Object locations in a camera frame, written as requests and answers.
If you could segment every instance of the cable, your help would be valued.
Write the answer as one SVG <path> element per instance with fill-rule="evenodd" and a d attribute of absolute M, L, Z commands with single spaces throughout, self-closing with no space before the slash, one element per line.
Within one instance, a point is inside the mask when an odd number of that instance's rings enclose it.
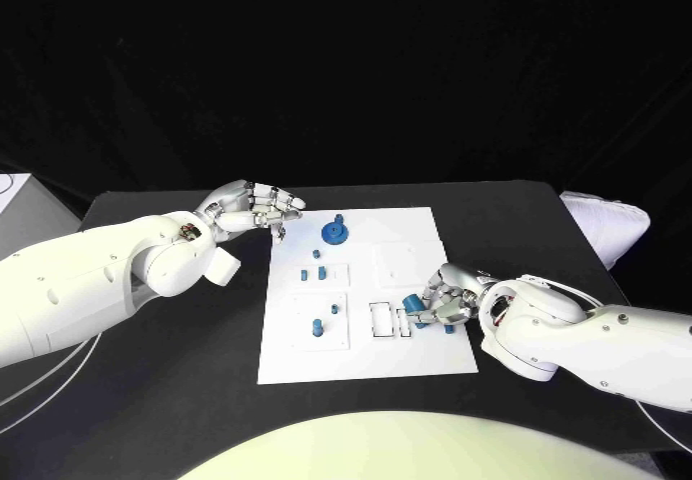
<path fill-rule="evenodd" d="M 14 395 L 8 396 L 1 402 L 0 402 L 0 407 L 11 402 L 23 393 L 26 393 L 57 370 L 59 368 L 69 362 L 70 358 L 77 354 L 79 350 L 83 348 L 83 346 L 86 345 L 86 342 L 89 340 L 85 340 L 79 346 L 75 348 L 75 350 L 72 350 L 72 353 L 67 355 L 67 357 L 64 358 L 64 360 L 62 360 L 62 362 L 52 368 L 52 370 L 49 370 L 49 372 L 33 382 L 30 383 L 17 393 L 14 393 Z"/>
<path fill-rule="evenodd" d="M 656 425 L 657 429 L 664 433 L 666 437 L 692 454 L 692 450 L 676 440 L 676 438 L 666 432 L 664 428 L 657 424 L 656 420 L 648 415 L 648 412 L 645 411 L 644 407 L 638 403 L 638 400 L 634 400 L 634 403 L 638 405 L 640 410 L 644 412 L 645 418 Z"/>
<path fill-rule="evenodd" d="M 0 195 L 1 195 L 4 192 L 10 191 L 10 188 L 14 185 L 14 177 L 4 170 L 0 170 L 0 173 L 4 173 L 10 177 L 10 186 L 0 192 Z"/>
<path fill-rule="evenodd" d="M 545 278 L 539 278 L 539 277 L 534 277 L 537 280 L 543 281 L 545 283 L 547 284 L 552 284 L 555 285 L 558 288 L 560 288 L 562 290 L 568 291 L 568 292 L 572 292 L 575 295 L 578 295 L 583 300 L 586 300 L 586 302 L 589 302 L 594 307 L 602 307 L 602 303 L 594 298 L 591 297 L 589 295 L 586 295 L 583 292 L 581 292 L 579 290 L 576 290 L 575 288 L 572 287 L 568 287 L 566 285 L 562 285 L 559 284 L 558 282 L 553 282 L 552 280 L 546 280 Z M 645 415 L 645 418 L 648 419 L 648 421 L 653 423 L 653 425 L 656 426 L 656 428 L 660 430 L 660 432 L 663 433 L 663 435 L 666 435 L 666 437 L 677 444 L 677 446 L 689 453 L 692 454 L 692 449 L 689 447 L 686 447 L 680 441 L 677 441 L 677 439 L 667 433 L 666 429 L 658 425 L 658 422 L 656 422 L 656 420 L 653 419 L 651 415 L 648 414 L 648 412 L 645 411 L 645 408 L 643 407 L 641 403 L 638 400 L 634 400 L 634 403 L 637 404 L 638 406 L 638 409 L 641 410 L 641 412 L 644 413 Z"/>
<path fill-rule="evenodd" d="M 64 383 L 60 385 L 60 387 L 57 388 L 57 390 L 53 392 L 53 394 L 46 398 L 46 400 L 43 401 L 43 403 L 40 403 L 40 405 L 11 424 L 8 425 L 7 427 L 4 427 L 1 430 L 0 430 L 0 435 L 7 431 L 10 430 L 10 428 L 15 427 L 41 408 L 43 406 L 46 405 L 46 403 L 53 399 L 53 397 L 60 393 L 62 389 L 67 386 L 67 383 L 72 381 L 72 379 L 75 378 L 76 374 L 79 373 L 79 370 L 82 369 L 83 367 L 83 364 L 86 363 L 86 360 L 89 359 L 90 357 L 90 352 L 93 352 L 93 348 L 96 347 L 96 343 L 98 343 L 98 340 L 101 338 L 101 333 L 96 335 L 96 339 L 93 340 L 93 344 L 90 345 L 90 348 L 89 348 L 89 351 L 86 352 L 86 356 L 83 357 L 83 360 L 82 360 L 82 363 L 79 364 L 79 366 L 76 367 L 76 370 L 73 371 L 72 375 L 69 376 L 69 378 L 64 380 Z"/>

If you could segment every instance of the blue knob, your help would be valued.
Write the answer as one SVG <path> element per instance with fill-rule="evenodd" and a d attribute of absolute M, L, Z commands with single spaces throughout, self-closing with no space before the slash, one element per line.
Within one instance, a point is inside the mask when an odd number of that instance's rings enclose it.
<path fill-rule="evenodd" d="M 343 224 L 343 216 L 338 214 L 334 221 L 327 223 L 321 228 L 321 239 L 330 245 L 340 245 L 349 238 L 349 229 Z"/>
<path fill-rule="evenodd" d="M 418 295 L 410 294 L 403 300 L 403 308 L 406 309 L 406 314 L 415 313 L 415 312 L 422 312 L 425 310 L 425 305 L 421 302 L 421 299 L 418 298 Z"/>
<path fill-rule="evenodd" d="M 324 333 L 324 328 L 321 326 L 321 320 L 320 319 L 314 319 L 312 320 L 312 335 L 315 337 L 321 337 L 321 334 Z"/>

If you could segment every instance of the white pillow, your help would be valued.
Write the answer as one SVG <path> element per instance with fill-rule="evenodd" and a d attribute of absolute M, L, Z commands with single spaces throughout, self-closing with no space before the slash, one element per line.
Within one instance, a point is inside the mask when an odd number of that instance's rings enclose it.
<path fill-rule="evenodd" d="M 637 207 L 585 193 L 563 192 L 559 198 L 609 270 L 651 224 L 648 215 Z"/>

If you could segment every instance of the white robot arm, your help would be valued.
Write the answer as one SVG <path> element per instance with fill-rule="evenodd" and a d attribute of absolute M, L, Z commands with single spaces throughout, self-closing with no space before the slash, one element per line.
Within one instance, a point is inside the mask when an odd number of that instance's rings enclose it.
<path fill-rule="evenodd" d="M 583 311 L 549 284 L 595 308 Z M 435 296 L 444 305 L 423 310 Z M 562 367 L 604 392 L 692 413 L 690 316 L 602 306 L 537 277 L 498 281 L 451 264 L 432 275 L 422 300 L 410 320 L 454 325 L 477 317 L 484 352 L 523 377 L 545 382 Z"/>
<path fill-rule="evenodd" d="M 301 216 L 302 200 L 237 180 L 194 212 L 173 212 L 39 243 L 0 261 L 0 368 L 54 352 L 129 318 L 201 276 L 225 286 L 240 262 L 216 246 Z"/>

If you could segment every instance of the black tabletop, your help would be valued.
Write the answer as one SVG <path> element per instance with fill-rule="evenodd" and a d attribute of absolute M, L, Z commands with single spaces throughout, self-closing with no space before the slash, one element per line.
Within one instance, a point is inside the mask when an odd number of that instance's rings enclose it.
<path fill-rule="evenodd" d="M 106 193 L 93 202 L 83 228 L 190 210 L 206 193 Z M 429 206 L 451 262 L 498 278 L 532 273 L 604 303 L 625 302 L 545 184 L 380 185 L 297 188 L 294 193 L 311 210 Z M 563 369 L 546 383 L 511 373 L 480 350 L 474 322 L 467 329 L 477 374 L 256 385 L 268 232 L 245 233 L 225 248 L 242 261 L 227 287 L 200 280 L 177 297 L 151 301 L 103 333 L 82 371 L 52 402 L 0 436 L 4 477 L 174 478 L 266 431 L 370 410 L 490 418 L 611 453 L 674 447 L 634 403 L 594 390 Z M 0 383 L 8 392 L 64 355 L 3 369 Z M 4 424 L 40 403 L 80 356 L 7 406 Z"/>

